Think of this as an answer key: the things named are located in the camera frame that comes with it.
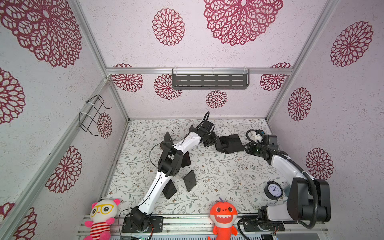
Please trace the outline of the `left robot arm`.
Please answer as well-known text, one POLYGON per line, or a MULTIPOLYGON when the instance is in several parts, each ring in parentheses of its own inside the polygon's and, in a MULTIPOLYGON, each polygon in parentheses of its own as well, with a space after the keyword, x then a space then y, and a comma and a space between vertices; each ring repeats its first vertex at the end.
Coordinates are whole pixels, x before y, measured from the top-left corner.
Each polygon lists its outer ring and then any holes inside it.
POLYGON ((163 152, 158 161, 158 172, 142 202, 130 212, 130 219, 136 226, 143 226, 149 222, 155 205, 166 185, 182 168, 183 160, 189 150, 203 144, 205 147, 215 145, 219 137, 215 132, 194 130, 189 132, 180 142, 174 144, 169 133, 166 133, 161 143, 163 152))

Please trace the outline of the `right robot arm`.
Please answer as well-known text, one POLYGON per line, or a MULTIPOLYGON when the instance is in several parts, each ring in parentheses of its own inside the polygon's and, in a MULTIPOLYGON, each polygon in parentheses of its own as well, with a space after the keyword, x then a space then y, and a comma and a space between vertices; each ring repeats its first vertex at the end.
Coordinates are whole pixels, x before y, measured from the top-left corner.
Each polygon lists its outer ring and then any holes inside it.
POLYGON ((313 177, 303 170, 284 151, 273 150, 258 143, 244 145, 247 154, 263 158, 290 184, 288 199, 275 206, 264 206, 259 210, 266 221, 309 221, 309 228, 317 222, 331 220, 330 186, 327 181, 313 177))

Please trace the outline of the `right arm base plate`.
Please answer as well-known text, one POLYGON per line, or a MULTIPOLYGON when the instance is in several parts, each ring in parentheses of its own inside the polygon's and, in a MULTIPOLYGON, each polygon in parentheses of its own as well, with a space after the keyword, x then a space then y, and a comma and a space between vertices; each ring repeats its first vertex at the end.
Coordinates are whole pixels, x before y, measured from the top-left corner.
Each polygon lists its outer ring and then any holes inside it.
POLYGON ((246 232, 283 232, 285 226, 282 222, 271 222, 259 219, 258 216, 243 216, 244 230, 246 232))

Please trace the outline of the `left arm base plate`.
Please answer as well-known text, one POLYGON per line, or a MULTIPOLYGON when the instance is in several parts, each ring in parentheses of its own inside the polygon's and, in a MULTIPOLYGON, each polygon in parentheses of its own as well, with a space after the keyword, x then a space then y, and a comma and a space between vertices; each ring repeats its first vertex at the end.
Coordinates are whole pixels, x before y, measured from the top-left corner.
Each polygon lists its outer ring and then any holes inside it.
POLYGON ((163 216, 145 217, 143 221, 139 222, 128 215, 124 218, 122 233, 161 233, 163 225, 163 216))

